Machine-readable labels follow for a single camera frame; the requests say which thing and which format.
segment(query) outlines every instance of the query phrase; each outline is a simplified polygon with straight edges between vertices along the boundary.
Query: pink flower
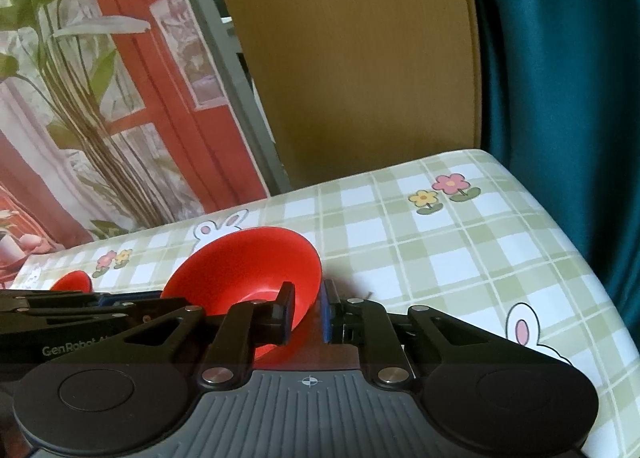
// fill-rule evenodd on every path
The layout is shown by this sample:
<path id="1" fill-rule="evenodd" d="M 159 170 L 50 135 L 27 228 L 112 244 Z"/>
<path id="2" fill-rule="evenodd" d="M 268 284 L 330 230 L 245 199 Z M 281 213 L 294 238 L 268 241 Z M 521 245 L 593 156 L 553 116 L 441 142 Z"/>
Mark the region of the pink flower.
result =
<path id="1" fill-rule="evenodd" d="M 444 194 L 455 194 L 463 189 L 469 189 L 471 184 L 461 174 L 454 173 L 450 176 L 441 174 L 431 187 L 436 191 L 442 191 Z"/>
<path id="2" fill-rule="evenodd" d="M 115 258 L 116 256 L 117 253 L 113 250 L 110 250 L 104 256 L 100 256 L 100 258 L 98 258 L 95 268 L 108 268 L 111 265 L 111 261 L 113 261 L 113 258 Z"/>

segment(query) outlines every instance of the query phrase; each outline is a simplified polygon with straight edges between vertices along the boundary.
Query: plaid pattern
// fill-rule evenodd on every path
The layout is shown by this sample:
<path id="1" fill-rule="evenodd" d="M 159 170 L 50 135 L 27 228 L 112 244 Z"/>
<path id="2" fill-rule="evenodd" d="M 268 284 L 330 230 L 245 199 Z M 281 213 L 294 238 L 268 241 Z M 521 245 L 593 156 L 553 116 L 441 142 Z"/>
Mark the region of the plaid pattern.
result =
<path id="1" fill-rule="evenodd" d="M 408 196 L 439 175 L 463 174 L 481 194 L 420 215 Z M 640 457 L 640 359 L 606 292 L 540 204 L 495 159 L 457 151 L 323 183 L 246 206 L 240 225 L 282 226 L 314 244 L 326 278 L 347 296 L 391 312 L 429 304 L 506 335 L 510 309 L 526 303 L 539 342 L 583 371 L 600 396 L 584 447 L 590 458 Z M 49 288 L 71 270 L 91 274 L 108 250 L 129 264 L 94 280 L 96 290 L 162 288 L 192 253 L 194 228 L 217 226 L 240 208 L 128 234 L 49 256 L 32 256 L 13 288 Z"/>

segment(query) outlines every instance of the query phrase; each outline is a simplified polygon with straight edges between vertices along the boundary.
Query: silver screw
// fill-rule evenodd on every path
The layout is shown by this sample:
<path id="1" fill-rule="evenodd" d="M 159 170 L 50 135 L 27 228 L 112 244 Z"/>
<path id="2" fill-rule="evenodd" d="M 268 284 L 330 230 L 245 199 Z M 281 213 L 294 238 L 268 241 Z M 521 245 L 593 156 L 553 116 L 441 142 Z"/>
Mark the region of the silver screw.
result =
<path id="1" fill-rule="evenodd" d="M 234 372 L 228 368 L 209 368 L 202 372 L 202 380 L 209 384 L 223 384 L 234 378 Z"/>
<path id="2" fill-rule="evenodd" d="M 398 384 L 409 378 L 409 372 L 404 368 L 383 368 L 378 372 L 378 378 L 385 384 Z"/>

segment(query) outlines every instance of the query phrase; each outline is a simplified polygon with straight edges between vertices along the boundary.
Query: teal curtain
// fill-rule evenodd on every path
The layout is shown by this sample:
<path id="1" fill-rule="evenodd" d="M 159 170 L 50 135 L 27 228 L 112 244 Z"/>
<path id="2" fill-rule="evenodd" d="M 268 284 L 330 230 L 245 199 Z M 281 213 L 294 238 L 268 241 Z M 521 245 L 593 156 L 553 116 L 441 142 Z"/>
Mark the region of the teal curtain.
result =
<path id="1" fill-rule="evenodd" d="M 484 148 L 588 260 L 640 342 L 640 0 L 477 0 Z"/>

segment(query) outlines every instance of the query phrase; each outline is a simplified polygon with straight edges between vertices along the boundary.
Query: white flower petal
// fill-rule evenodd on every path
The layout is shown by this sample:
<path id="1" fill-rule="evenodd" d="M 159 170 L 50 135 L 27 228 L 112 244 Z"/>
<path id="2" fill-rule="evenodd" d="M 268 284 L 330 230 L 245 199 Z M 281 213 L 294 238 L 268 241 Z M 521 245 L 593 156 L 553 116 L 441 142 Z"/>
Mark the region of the white flower petal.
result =
<path id="1" fill-rule="evenodd" d="M 53 37 L 80 34 L 142 34 L 151 28 L 143 19 L 127 16 L 101 16 L 100 18 L 83 19 L 70 24 L 53 33 Z"/>

